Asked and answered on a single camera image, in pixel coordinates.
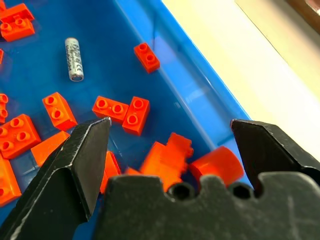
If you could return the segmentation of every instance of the white surface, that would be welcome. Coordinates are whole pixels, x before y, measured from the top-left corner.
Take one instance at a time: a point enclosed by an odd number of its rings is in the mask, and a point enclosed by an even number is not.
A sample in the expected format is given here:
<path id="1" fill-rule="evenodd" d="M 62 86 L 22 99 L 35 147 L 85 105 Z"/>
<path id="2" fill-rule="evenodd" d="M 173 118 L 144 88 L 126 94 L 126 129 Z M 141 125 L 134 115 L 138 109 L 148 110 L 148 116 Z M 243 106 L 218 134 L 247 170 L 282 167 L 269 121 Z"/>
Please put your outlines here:
<path id="1" fill-rule="evenodd" d="M 234 0 L 163 2 L 249 116 L 278 125 L 320 160 L 320 96 L 292 71 Z"/>

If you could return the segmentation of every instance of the battery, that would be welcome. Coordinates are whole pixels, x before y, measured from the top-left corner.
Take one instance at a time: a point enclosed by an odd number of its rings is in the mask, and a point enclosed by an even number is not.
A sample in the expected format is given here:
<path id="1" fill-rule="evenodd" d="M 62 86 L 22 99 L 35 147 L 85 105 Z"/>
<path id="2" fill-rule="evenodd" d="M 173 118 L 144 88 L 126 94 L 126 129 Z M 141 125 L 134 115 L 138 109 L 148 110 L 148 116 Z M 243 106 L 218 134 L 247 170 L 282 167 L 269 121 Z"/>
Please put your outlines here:
<path id="1" fill-rule="evenodd" d="M 68 37 L 64 43 L 69 78 L 74 82 L 80 82 L 85 78 L 85 75 L 81 61 L 79 42 L 74 37 Z"/>

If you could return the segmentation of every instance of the aa battery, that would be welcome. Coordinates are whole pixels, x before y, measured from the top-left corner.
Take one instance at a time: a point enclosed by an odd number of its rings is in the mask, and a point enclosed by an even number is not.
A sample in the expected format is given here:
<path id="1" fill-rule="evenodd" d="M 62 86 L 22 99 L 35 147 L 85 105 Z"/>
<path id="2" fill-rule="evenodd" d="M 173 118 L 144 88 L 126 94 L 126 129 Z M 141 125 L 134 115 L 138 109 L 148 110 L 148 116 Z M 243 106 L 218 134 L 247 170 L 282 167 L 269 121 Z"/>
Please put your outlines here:
<path id="1" fill-rule="evenodd" d="M 64 43 L 69 78 L 74 82 L 80 82 L 85 78 L 85 75 L 82 67 L 79 42 L 74 37 L 68 37 Z"/>

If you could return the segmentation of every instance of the blue plastic tray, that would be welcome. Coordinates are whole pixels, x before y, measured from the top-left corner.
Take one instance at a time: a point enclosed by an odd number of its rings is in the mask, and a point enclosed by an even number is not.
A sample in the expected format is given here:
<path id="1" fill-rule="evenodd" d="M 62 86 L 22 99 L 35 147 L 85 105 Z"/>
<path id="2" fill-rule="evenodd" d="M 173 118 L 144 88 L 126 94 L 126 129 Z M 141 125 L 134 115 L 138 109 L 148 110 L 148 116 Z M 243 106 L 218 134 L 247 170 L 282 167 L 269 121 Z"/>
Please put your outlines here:
<path id="1" fill-rule="evenodd" d="M 238 157 L 230 120 L 248 119 L 224 83 L 180 28 L 160 0 L 25 0 L 35 16 L 36 34 L 14 42 L 0 42 L 5 56 L 0 92 L 9 97 L 12 119 L 29 115 L 45 140 L 58 132 L 42 99 L 59 92 L 68 101 L 78 123 L 93 119 L 98 95 L 129 104 L 133 96 L 150 101 L 142 136 L 111 128 L 108 148 L 120 167 L 138 169 L 155 141 L 166 143 L 172 132 L 192 140 L 190 162 L 219 146 Z M 12 0 L 7 7 L 21 3 Z M 84 81 L 69 80 L 64 40 L 79 40 Z M 134 55 L 134 46 L 147 42 L 161 62 L 147 74 Z M 30 151 L 10 161 L 21 191 L 38 172 Z M 190 180 L 188 174 L 182 177 Z M 242 182 L 249 183 L 247 177 Z M 16 201 L 0 208 L 0 224 Z M 94 216 L 81 225 L 74 239 L 90 239 Z"/>

